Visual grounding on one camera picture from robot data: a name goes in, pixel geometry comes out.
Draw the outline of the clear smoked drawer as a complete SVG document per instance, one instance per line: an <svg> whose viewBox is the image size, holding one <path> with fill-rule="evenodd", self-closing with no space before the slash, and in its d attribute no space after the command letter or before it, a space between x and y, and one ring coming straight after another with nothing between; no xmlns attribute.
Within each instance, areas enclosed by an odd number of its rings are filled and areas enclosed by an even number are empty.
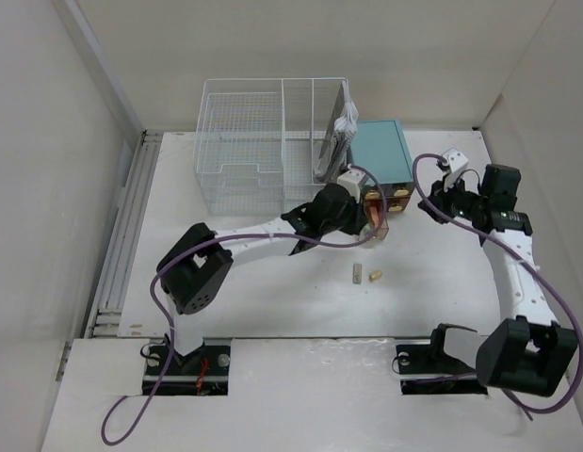
<svg viewBox="0 0 583 452"><path fill-rule="evenodd" d="M389 232L386 213L382 209L382 201L365 201L364 214L366 225L361 230L359 238L365 239L369 236L371 240L382 242Z"/></svg>

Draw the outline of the grey white eraser block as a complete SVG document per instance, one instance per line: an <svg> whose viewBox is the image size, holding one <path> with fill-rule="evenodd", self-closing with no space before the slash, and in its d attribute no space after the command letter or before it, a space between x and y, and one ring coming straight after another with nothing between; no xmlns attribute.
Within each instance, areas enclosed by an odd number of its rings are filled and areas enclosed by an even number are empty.
<svg viewBox="0 0 583 452"><path fill-rule="evenodd" d="M363 266L360 263L355 263L352 266L352 283L361 284L363 280Z"/></svg>

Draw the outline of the grey white booklet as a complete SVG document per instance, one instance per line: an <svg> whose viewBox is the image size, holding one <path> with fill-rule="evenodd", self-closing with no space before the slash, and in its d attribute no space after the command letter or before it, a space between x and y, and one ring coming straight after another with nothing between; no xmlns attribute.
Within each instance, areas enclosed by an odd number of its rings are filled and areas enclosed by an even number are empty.
<svg viewBox="0 0 583 452"><path fill-rule="evenodd" d="M317 182L331 182L345 165L351 141L358 132L358 118L358 109L350 96L348 81L342 79L314 170Z"/></svg>

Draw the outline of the orange marker pen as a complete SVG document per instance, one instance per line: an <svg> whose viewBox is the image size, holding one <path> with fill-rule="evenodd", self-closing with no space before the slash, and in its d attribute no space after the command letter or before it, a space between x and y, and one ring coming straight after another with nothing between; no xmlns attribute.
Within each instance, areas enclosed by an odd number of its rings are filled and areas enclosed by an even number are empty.
<svg viewBox="0 0 583 452"><path fill-rule="evenodd" d="M370 203L366 207L366 211L369 217L370 224L373 229L377 229L381 225L381 217L379 207L375 203Z"/></svg>

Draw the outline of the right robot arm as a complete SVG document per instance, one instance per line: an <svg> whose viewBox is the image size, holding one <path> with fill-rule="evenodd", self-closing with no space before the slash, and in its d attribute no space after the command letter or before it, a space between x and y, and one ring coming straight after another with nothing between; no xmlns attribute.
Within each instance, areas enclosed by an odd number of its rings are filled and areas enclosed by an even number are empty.
<svg viewBox="0 0 583 452"><path fill-rule="evenodd" d="M426 347L428 364L446 371L460 363L482 386L549 397L583 346L577 327L562 327L548 306L551 289L533 261L529 218L515 209L521 173L489 164L472 192L462 179L466 164L456 157L438 157L436 163L444 175L418 206L435 221L478 236L493 272L500 323L487 336L440 325Z"/></svg>

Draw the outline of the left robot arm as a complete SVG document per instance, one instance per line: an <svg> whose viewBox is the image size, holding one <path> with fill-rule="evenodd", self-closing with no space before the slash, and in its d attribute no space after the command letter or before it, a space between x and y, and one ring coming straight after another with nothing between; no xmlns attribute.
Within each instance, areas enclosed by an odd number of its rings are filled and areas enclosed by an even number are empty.
<svg viewBox="0 0 583 452"><path fill-rule="evenodd" d="M204 339L196 327L185 327L182 317L212 303L234 267L294 256L315 247L349 248L349 243L323 238L334 232L354 236L363 230L367 218L361 192L356 183L338 181L326 184L312 201L237 232L219 233L203 222L191 226L159 262L150 284L153 299L160 288L170 303L155 303L168 322L166 365L183 375L198 367L204 356Z"/></svg>

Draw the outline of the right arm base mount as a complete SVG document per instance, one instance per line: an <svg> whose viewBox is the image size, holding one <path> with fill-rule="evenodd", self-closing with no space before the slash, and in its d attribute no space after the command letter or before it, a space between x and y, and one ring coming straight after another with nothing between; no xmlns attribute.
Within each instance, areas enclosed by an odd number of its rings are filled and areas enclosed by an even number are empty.
<svg viewBox="0 0 583 452"><path fill-rule="evenodd" d="M488 394L476 377L476 355L484 337L467 327L441 323L429 338L396 341L392 370L405 396Z"/></svg>

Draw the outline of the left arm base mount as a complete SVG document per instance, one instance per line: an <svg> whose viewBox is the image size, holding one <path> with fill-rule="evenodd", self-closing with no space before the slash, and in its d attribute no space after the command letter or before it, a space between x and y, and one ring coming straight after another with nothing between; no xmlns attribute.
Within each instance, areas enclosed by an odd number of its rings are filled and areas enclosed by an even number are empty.
<svg viewBox="0 0 583 452"><path fill-rule="evenodd" d="M168 337L150 341L139 354L145 360L141 391L148 396L162 370L166 373L155 394L157 396L226 396L229 390L232 341L207 339L187 357L174 354L165 366L170 348Z"/></svg>

